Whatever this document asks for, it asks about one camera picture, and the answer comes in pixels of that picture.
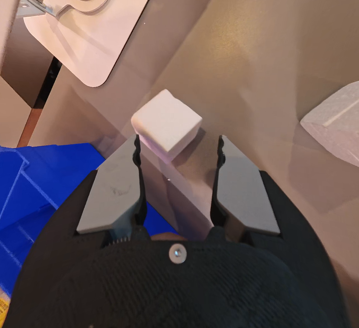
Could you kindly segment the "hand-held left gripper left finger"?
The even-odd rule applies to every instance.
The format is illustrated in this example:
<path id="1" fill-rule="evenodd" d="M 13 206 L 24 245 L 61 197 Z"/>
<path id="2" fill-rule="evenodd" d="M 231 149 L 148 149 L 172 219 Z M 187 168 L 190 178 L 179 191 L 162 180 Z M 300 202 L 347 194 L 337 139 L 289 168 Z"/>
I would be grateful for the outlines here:
<path id="1" fill-rule="evenodd" d="M 147 206 L 140 153 L 140 138 L 132 135 L 98 167 L 77 226 L 79 234 L 131 235 L 135 226 L 144 224 Z"/>

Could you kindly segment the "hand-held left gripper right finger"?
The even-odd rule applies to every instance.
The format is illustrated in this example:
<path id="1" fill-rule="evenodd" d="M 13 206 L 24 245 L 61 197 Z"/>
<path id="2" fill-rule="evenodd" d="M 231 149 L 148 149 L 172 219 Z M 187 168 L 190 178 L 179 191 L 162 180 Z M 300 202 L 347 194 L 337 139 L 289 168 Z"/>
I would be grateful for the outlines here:
<path id="1" fill-rule="evenodd" d="M 258 167 L 225 135 L 218 140 L 210 218 L 226 237 L 248 232 L 279 236 L 275 218 Z"/>

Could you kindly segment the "blue plastic bin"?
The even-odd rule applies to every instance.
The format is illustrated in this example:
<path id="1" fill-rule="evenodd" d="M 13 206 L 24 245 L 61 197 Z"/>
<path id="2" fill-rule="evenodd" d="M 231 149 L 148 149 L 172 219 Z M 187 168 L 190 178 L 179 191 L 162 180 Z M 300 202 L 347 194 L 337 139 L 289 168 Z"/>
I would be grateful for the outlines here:
<path id="1" fill-rule="evenodd" d="M 90 180 L 105 160 L 89 143 L 1 147 L 1 288 L 9 297 L 22 276 L 33 278 L 35 288 L 52 286 L 91 252 L 130 239 L 75 228 Z M 150 235 L 176 233 L 146 206 L 143 225 Z"/>

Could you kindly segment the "yellow label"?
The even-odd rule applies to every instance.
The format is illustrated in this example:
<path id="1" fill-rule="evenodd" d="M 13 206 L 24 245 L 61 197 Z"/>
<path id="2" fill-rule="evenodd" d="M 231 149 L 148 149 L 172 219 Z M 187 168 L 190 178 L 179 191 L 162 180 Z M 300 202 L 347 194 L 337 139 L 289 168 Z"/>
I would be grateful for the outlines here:
<path id="1" fill-rule="evenodd" d="M 0 288 L 0 327 L 2 328 L 6 319 L 11 298 Z"/>

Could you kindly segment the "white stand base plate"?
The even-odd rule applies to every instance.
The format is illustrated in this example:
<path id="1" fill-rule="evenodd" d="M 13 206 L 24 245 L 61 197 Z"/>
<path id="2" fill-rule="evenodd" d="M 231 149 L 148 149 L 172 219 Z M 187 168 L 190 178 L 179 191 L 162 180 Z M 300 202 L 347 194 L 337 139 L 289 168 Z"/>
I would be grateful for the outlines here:
<path id="1" fill-rule="evenodd" d="M 148 0 L 43 0 L 48 12 L 24 19 L 29 33 L 80 81 L 108 78 Z"/>

